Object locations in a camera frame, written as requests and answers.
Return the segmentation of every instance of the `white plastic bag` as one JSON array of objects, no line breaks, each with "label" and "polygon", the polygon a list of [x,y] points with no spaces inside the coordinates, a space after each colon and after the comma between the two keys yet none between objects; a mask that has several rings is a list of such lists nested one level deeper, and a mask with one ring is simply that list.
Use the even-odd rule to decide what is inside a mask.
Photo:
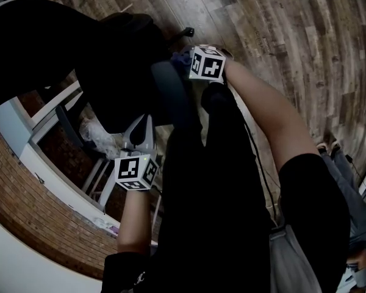
[{"label": "white plastic bag", "polygon": [[116,159],[120,156],[120,148],[115,140],[115,135],[104,130],[96,117],[84,118],[79,129],[84,141],[93,141],[96,151],[104,153],[108,159]]}]

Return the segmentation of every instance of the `black shirt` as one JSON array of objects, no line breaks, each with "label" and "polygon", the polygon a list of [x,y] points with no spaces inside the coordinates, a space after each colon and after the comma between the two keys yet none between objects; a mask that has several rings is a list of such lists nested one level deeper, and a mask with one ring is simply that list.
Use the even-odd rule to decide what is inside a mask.
[{"label": "black shirt", "polygon": [[[314,154],[289,160],[281,168],[279,181],[286,222],[292,226],[321,290],[324,293],[335,292],[345,270],[350,233],[348,209],[336,182],[321,157]],[[231,201],[234,203],[226,208],[226,220],[214,220],[214,225],[205,223],[200,230],[195,230],[198,238],[184,239],[190,235],[185,233],[190,228],[188,222],[181,227],[182,242],[176,241],[175,246],[162,246],[160,243],[152,257],[137,253],[108,256],[102,293],[210,289],[269,291],[269,249],[266,241],[269,229],[261,228],[267,220],[261,220],[261,217],[266,214],[255,209],[256,217],[251,215],[242,221],[235,219],[235,209],[248,211],[255,208],[255,204],[249,200],[249,194],[243,198],[234,197]],[[214,227],[219,229],[212,234]]]}]

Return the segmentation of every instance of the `black sleeve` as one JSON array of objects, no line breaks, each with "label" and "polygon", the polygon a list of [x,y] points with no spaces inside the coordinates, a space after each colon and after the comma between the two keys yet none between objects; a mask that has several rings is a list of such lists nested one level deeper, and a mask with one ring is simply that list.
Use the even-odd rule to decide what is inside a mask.
[{"label": "black sleeve", "polygon": [[335,292],[346,266],[350,215],[319,155],[303,154],[279,172],[281,208],[323,293]]},{"label": "black sleeve", "polygon": [[148,261],[148,256],[138,253],[119,253],[106,257],[102,293],[117,293],[124,289],[132,289]]}]

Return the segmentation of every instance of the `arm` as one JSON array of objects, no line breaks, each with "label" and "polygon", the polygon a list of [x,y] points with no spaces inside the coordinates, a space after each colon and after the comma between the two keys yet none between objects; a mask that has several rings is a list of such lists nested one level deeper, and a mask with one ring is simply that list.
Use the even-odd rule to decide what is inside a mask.
[{"label": "arm", "polygon": [[117,240],[118,253],[134,252],[144,255],[149,253],[151,243],[149,192],[127,192]]},{"label": "arm", "polygon": [[318,154],[303,119],[284,96],[232,60],[226,60],[225,73],[266,135],[278,172],[297,155]]}]

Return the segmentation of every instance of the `gray pants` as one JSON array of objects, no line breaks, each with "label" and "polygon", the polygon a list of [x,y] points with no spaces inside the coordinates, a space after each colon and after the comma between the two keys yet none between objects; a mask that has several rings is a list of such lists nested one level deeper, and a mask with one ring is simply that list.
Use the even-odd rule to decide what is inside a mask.
[{"label": "gray pants", "polygon": [[[334,160],[327,153],[321,154],[327,168],[346,199],[350,211],[350,253],[366,249],[366,203],[355,185],[353,171],[342,150],[335,153]],[[358,270],[357,264],[349,264],[356,285],[366,287],[366,268]]]},{"label": "gray pants", "polygon": [[334,160],[327,153],[321,154],[327,168],[346,199],[350,211],[350,250],[366,242],[366,203],[355,185],[353,171],[342,150],[335,153]]}]

